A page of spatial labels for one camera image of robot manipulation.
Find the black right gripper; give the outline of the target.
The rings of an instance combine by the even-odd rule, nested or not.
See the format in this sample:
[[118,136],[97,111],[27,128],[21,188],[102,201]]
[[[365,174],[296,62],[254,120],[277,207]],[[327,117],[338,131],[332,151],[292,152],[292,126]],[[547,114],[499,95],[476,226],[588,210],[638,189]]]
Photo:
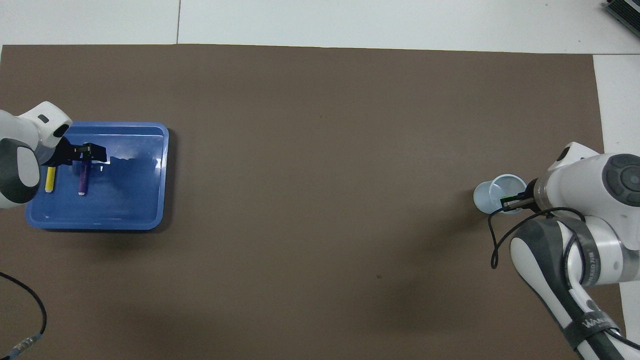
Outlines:
[[505,214],[518,214],[522,209],[530,210],[534,213],[539,212],[541,209],[535,199],[537,182],[538,178],[534,178],[526,185],[523,193],[503,197],[503,212],[505,212]]

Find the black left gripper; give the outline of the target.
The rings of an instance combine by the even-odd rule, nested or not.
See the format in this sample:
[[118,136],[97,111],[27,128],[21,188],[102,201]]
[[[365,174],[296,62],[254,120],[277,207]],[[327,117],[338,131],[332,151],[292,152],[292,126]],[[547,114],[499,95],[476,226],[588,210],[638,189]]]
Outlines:
[[94,143],[73,145],[68,139],[60,139],[53,155],[50,158],[50,166],[71,166],[76,162],[107,162],[106,148]]

